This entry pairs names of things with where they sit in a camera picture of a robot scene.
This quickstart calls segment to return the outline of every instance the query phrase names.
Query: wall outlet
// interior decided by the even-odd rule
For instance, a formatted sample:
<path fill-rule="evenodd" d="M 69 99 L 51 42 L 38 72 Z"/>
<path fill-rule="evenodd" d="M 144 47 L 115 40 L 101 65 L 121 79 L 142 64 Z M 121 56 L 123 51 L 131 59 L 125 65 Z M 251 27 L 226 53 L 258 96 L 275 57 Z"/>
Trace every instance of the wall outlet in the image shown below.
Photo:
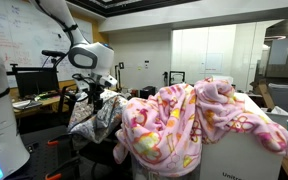
<path fill-rule="evenodd" d="M 144 61 L 144 68 L 145 69 L 148 69 L 148 64 L 150 63 L 150 61 L 149 60 L 145 60 Z"/>
<path fill-rule="evenodd" d="M 124 69 L 124 63 L 123 62 L 118 63 L 118 66 L 120 69 Z"/>

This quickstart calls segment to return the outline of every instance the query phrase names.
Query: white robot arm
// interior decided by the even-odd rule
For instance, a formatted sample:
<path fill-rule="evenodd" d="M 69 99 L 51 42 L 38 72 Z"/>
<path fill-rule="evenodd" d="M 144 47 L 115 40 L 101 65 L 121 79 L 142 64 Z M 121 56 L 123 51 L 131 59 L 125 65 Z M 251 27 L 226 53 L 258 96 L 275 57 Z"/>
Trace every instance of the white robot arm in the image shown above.
<path fill-rule="evenodd" d="M 114 60 L 114 51 L 107 44 L 90 44 L 80 32 L 65 0 L 30 0 L 42 13 L 55 20 L 71 41 L 67 53 L 70 63 L 81 69 L 90 69 L 90 76 L 101 86 L 112 87 L 117 84 L 109 71 Z"/>

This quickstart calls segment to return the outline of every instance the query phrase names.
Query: black monitor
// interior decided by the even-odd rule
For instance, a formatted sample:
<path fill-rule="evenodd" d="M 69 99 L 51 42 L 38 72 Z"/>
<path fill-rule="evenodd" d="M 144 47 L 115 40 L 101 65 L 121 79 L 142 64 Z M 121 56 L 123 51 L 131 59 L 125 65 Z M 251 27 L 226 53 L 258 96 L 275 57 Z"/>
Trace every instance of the black monitor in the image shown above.
<path fill-rule="evenodd" d="M 25 72 L 15 75 L 20 97 L 38 95 L 49 91 L 58 91 L 56 72 Z"/>

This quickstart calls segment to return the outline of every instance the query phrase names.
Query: chair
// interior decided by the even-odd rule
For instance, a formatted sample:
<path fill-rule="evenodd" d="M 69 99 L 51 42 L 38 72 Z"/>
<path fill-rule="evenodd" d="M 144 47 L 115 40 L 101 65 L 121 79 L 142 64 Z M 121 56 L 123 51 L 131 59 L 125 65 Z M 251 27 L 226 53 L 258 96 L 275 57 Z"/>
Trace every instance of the chair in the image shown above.
<path fill-rule="evenodd" d="M 60 120 L 65 125 L 68 125 L 68 120 L 65 120 L 63 116 L 63 105 L 65 100 L 65 95 L 68 95 L 66 92 L 66 89 L 68 87 L 71 87 L 73 85 L 65 86 L 62 88 L 62 91 L 60 93 L 60 101 L 58 106 L 58 115 L 60 117 Z M 75 102 L 74 101 L 68 101 L 69 105 L 69 116 L 73 112 Z M 115 145 L 118 142 L 118 139 L 115 137 L 115 132 L 119 129 L 120 126 L 117 126 L 113 132 L 100 144 L 96 144 L 94 142 L 89 142 L 86 146 L 84 146 L 82 149 L 80 149 L 78 152 L 76 152 L 76 155 L 80 155 L 82 157 L 85 157 L 86 159 L 93 161 L 94 165 L 91 169 L 91 175 L 92 179 L 96 179 L 95 177 L 95 169 L 98 164 L 109 166 L 113 169 L 112 176 L 117 177 L 122 175 L 123 179 L 132 179 L 132 172 L 131 172 L 131 157 L 128 156 L 125 161 L 122 164 L 116 164 L 114 156 L 113 156 L 113 149 Z"/>

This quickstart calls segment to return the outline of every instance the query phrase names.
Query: pink blanket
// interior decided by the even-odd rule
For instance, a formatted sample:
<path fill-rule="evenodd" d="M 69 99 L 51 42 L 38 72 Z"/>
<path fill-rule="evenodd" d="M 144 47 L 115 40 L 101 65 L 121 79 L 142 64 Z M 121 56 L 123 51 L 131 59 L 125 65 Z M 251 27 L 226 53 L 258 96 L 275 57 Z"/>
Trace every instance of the pink blanket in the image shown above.
<path fill-rule="evenodd" d="M 252 133 L 269 151 L 288 155 L 288 132 L 244 110 L 226 81 L 205 79 L 195 87 L 161 88 L 148 100 L 133 98 L 123 112 L 120 143 L 113 154 L 121 163 L 130 151 L 139 163 L 166 177 L 183 176 L 200 162 L 203 143 L 216 143 L 228 131 Z"/>

